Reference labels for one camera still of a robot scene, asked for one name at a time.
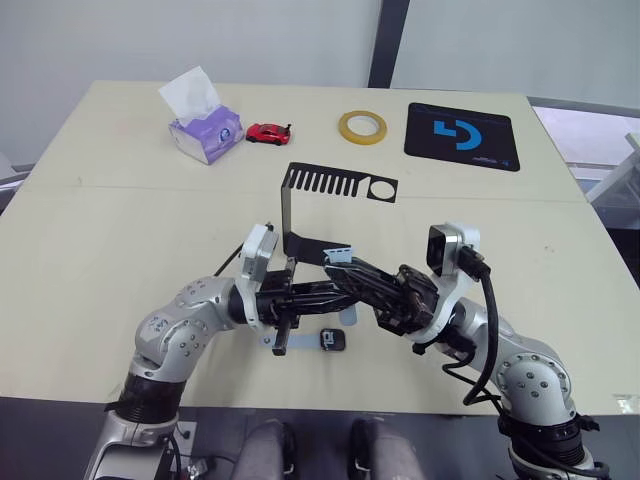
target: purple tissue box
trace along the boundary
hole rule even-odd
[[[204,120],[191,120],[186,127],[174,120],[169,124],[169,131],[180,150],[207,165],[243,137],[240,116],[224,106],[216,108]]]

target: mouse pad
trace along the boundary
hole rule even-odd
[[[404,152],[510,172],[520,170],[511,119],[492,113],[412,103]]]

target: table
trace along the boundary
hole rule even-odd
[[[483,235],[480,251],[493,268],[501,314],[560,352],[579,410],[620,413],[613,395],[640,391],[640,295],[524,97],[221,85],[223,100],[243,121],[290,119],[294,138],[281,148],[244,143],[207,167],[172,146],[157,86],[94,84],[0,217],[0,396],[117,397],[139,321],[213,272],[254,223],[279,224],[279,185],[289,161],[399,179],[395,204],[318,202],[296,192],[296,231],[350,242],[358,256],[393,272],[400,263],[426,270],[430,224],[473,224]],[[406,105],[438,99],[510,115],[522,171],[401,153]],[[305,116],[300,105],[313,114]],[[332,130],[352,108],[382,114],[388,137],[372,147],[342,140]],[[272,268],[283,264],[278,248]],[[236,269],[233,263],[226,273]],[[299,270],[299,281],[322,276],[316,267]],[[481,289],[469,297],[482,301]],[[442,374],[438,352],[418,357],[404,339],[380,330],[368,307],[358,313],[347,350],[337,354],[290,350],[278,358],[246,328],[219,335],[182,404],[491,412],[462,405],[467,386]],[[338,326],[333,315],[303,320],[303,333]]]

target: toy car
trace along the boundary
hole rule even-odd
[[[247,140],[250,142],[273,143],[286,145],[291,138],[291,124],[286,127],[271,123],[254,123],[247,129]]]

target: roll of tape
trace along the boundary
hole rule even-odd
[[[371,135],[359,135],[349,128],[349,120],[354,117],[369,117],[378,124],[378,130]],[[387,124],[380,115],[376,115],[373,112],[366,110],[354,110],[353,112],[345,113],[340,117],[338,122],[338,130],[340,134],[349,140],[350,142],[357,143],[358,145],[373,145],[382,140],[387,134]]]

